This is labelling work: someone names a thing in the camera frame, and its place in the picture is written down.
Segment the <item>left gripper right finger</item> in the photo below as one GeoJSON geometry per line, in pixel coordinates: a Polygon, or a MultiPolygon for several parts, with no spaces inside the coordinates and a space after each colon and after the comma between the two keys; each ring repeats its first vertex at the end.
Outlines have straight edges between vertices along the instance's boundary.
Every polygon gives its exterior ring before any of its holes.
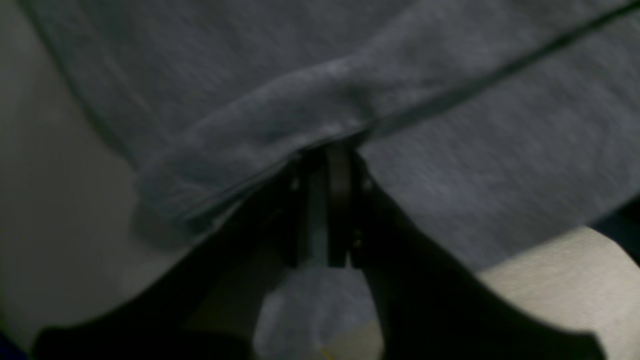
{"type": "Polygon", "coordinates": [[[330,265],[365,275],[385,360],[603,360],[589,332],[539,321],[503,300],[424,235],[342,146],[327,149],[330,265]]]}

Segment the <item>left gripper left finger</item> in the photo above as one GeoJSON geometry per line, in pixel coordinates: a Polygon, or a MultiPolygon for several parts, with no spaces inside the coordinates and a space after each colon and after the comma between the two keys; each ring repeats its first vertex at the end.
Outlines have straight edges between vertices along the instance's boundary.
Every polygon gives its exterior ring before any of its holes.
{"type": "Polygon", "coordinates": [[[112,312],[42,330],[35,360],[255,360],[257,319],[271,276],[299,265],[311,177],[327,151],[294,158],[222,227],[112,312]]]}

